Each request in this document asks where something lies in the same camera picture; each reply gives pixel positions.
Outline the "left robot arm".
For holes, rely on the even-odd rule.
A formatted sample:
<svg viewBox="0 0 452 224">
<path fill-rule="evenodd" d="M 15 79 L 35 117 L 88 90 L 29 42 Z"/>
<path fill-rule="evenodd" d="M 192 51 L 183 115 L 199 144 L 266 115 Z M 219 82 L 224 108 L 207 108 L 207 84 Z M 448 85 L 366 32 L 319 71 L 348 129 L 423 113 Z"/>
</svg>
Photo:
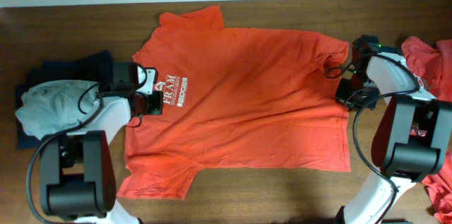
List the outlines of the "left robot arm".
<svg viewBox="0 0 452 224">
<path fill-rule="evenodd" d="M 48 135 L 26 176 L 30 210 L 42 223 L 140 223 L 117 201 L 109 144 L 134 117 L 160 115 L 163 94 L 98 93 L 78 125 Z"/>
</svg>

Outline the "orange FRAM t-shirt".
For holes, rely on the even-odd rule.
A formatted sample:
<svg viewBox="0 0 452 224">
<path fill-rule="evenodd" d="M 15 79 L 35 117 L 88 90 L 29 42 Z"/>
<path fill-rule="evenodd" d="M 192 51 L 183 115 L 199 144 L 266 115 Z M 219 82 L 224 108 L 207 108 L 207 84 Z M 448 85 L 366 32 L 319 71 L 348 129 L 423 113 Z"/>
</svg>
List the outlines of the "orange FRAM t-shirt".
<svg viewBox="0 0 452 224">
<path fill-rule="evenodd" d="M 126 130 L 118 195 L 183 199 L 204 169 L 349 171 L 348 112 L 324 75 L 348 50 L 311 31 L 228 28 L 219 6 L 162 14 L 133 60 L 158 70 L 164 106 Z"/>
</svg>

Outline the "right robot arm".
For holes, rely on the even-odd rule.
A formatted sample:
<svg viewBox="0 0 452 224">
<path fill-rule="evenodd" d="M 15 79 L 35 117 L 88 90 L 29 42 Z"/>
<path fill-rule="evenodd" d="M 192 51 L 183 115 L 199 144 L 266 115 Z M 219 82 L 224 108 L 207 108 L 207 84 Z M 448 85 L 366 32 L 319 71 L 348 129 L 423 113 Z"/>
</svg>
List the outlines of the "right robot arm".
<svg viewBox="0 0 452 224">
<path fill-rule="evenodd" d="M 409 70 L 403 56 L 388 52 L 356 54 L 356 76 L 380 92 L 358 109 L 352 138 L 364 109 L 379 100 L 387 104 L 371 146 L 371 159 L 357 153 L 371 170 L 356 197 L 342 206 L 335 223 L 380 223 L 394 203 L 427 175 L 440 171 L 451 136 L 451 103 L 436 99 Z"/>
</svg>

